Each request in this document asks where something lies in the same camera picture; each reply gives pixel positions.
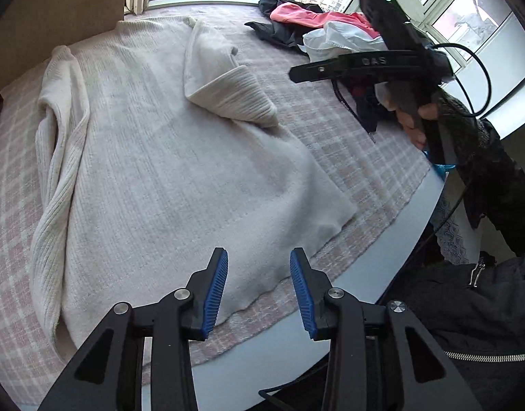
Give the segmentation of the right hand in knit glove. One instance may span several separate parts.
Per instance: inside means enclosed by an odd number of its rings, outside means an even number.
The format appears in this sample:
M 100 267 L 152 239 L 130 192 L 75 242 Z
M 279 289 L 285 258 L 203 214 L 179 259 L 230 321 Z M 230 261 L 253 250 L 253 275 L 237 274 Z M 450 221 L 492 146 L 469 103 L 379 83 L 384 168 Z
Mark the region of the right hand in knit glove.
M 491 123 L 471 116 L 463 103 L 446 92 L 435 102 L 420 107 L 419 116 L 445 129 L 458 155 L 470 156 L 499 142 Z

